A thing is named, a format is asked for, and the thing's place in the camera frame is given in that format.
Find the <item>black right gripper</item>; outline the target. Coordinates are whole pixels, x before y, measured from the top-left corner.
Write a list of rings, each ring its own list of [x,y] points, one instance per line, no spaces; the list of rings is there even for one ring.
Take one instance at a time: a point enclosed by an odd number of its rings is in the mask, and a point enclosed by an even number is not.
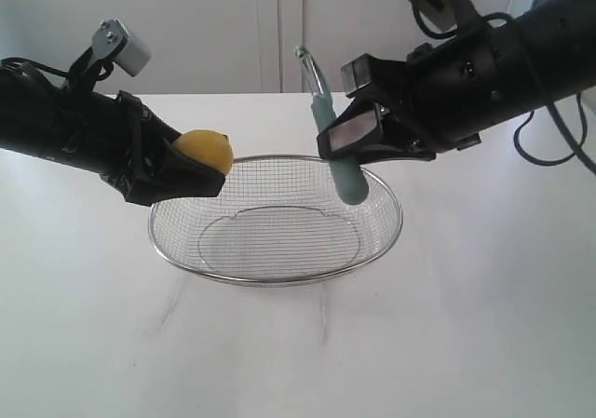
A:
[[[353,101],[336,115],[317,99],[318,155],[430,162],[475,146],[487,128],[555,102],[558,38],[559,12],[548,2],[517,19],[494,13],[439,47],[423,44],[406,61],[363,54],[341,68],[344,93],[377,104]]]

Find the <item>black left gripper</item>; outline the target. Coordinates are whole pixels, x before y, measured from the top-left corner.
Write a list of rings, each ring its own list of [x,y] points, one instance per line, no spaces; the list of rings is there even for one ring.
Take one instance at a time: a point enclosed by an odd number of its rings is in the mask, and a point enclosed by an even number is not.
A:
[[[101,146],[101,179],[126,202],[154,205],[178,198],[217,196],[225,176],[178,151],[182,133],[125,91],[88,95],[88,121]]]

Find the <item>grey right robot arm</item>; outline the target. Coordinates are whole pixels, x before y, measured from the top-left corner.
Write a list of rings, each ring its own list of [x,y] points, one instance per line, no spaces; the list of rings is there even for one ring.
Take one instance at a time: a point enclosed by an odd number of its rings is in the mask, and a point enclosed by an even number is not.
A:
[[[595,0],[550,0],[517,19],[476,18],[405,61],[364,54],[342,70],[350,104],[318,135],[327,160],[429,161],[595,84]]]

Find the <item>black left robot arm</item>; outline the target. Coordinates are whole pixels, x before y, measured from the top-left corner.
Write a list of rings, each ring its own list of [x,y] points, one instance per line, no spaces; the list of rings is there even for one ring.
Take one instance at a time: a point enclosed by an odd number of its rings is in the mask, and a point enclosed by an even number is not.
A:
[[[31,61],[1,62],[2,148],[95,173],[129,203],[221,192],[224,175],[177,150],[180,135],[127,92],[77,94]]]

